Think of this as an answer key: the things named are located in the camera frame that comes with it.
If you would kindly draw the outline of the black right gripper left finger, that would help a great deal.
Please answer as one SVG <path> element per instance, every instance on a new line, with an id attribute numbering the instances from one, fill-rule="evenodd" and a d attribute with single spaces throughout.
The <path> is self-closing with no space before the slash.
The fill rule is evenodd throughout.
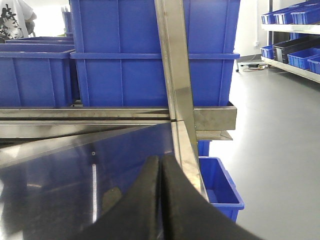
<path id="1" fill-rule="evenodd" d="M 158 235 L 160 159 L 149 156 L 126 194 L 72 240 L 155 240 Z"/>

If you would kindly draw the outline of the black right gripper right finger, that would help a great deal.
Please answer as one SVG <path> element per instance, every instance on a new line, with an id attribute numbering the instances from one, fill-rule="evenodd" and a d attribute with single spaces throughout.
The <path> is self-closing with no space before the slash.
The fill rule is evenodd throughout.
<path id="1" fill-rule="evenodd" d="M 205 200 L 172 155 L 162 158 L 161 204 L 167 240 L 257 240 Z"/>

